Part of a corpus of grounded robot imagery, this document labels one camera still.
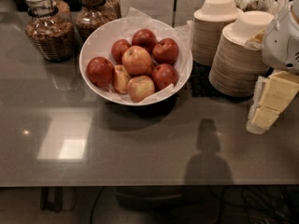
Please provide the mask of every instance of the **red apple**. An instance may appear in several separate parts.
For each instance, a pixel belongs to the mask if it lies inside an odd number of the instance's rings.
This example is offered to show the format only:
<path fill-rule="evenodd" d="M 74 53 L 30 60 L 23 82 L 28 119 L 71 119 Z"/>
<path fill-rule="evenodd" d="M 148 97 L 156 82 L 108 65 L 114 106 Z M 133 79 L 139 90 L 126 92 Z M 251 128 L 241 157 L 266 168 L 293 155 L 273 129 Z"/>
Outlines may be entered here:
<path fill-rule="evenodd" d="M 140 76 L 150 73 L 151 57 L 139 46 L 131 46 L 122 55 L 122 64 L 131 76 Z"/>
<path fill-rule="evenodd" d="M 149 29 L 140 29 L 136 31 L 132 37 L 132 46 L 139 46 L 144 48 L 149 52 L 151 52 L 158 43 L 156 35 Z"/>
<path fill-rule="evenodd" d="M 160 91 L 170 84 L 177 84 L 178 71 L 172 64 L 161 63 L 153 69 L 151 77 L 157 90 Z"/>
<path fill-rule="evenodd" d="M 148 76 L 137 76 L 130 79 L 128 83 L 128 94 L 135 103 L 143 101 L 155 93 L 155 85 Z"/>
<path fill-rule="evenodd" d="M 169 37 L 159 41 L 152 50 L 152 57 L 157 63 L 175 63 L 178 59 L 178 43 Z"/>
<path fill-rule="evenodd" d="M 115 41 L 111 47 L 111 54 L 116 64 L 121 64 L 123 53 L 131 47 L 131 44 L 126 39 Z"/>
<path fill-rule="evenodd" d="M 98 87 L 105 87 L 112 82 L 113 63 L 105 57 L 92 58 L 86 67 L 86 76 Z"/>
<path fill-rule="evenodd" d="M 125 94 L 128 92 L 127 87 L 131 76 L 122 64 L 114 66 L 114 74 L 112 79 L 112 86 L 118 93 Z"/>

